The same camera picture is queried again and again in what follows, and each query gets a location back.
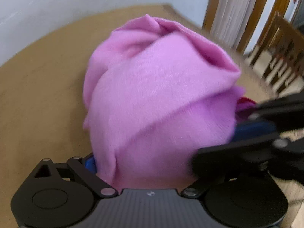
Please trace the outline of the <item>pink purple gradient garment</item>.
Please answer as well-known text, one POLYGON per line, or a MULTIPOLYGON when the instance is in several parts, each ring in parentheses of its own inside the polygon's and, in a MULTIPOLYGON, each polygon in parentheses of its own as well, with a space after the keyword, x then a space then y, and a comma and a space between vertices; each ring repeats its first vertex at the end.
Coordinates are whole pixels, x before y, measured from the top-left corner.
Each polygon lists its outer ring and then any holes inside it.
POLYGON ((92 53, 83 84, 98 176, 116 188, 183 188, 199 148, 228 143, 255 106, 239 67, 217 44, 149 15, 92 53))

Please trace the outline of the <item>wooden chair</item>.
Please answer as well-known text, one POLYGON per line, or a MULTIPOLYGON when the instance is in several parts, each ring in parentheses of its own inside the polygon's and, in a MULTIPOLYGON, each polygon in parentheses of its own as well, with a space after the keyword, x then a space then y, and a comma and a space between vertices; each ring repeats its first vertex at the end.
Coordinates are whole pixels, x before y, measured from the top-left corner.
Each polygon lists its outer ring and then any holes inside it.
POLYGON ((262 80, 271 76, 268 83, 271 87, 280 84, 276 89, 278 95, 297 78, 303 78, 303 34, 278 14, 273 17, 249 66, 254 67, 264 52, 270 53, 271 59, 262 80))

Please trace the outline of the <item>white curtain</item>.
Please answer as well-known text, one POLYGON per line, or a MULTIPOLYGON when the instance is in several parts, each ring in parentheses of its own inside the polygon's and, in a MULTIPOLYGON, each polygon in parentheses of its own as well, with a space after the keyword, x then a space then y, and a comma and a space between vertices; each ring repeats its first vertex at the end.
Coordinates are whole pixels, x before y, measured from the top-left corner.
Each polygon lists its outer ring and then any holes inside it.
POLYGON ((245 31, 256 0, 219 0, 211 34, 230 48, 236 48, 245 31))

